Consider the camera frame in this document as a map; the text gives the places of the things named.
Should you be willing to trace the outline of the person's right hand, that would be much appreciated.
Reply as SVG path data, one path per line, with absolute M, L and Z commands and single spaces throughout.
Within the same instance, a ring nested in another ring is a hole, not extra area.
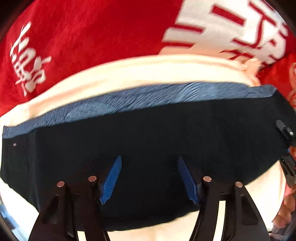
M 292 213 L 295 211 L 295 185 L 290 188 L 286 185 L 284 198 L 280 209 L 273 220 L 273 224 L 277 228 L 284 228 L 292 222 Z

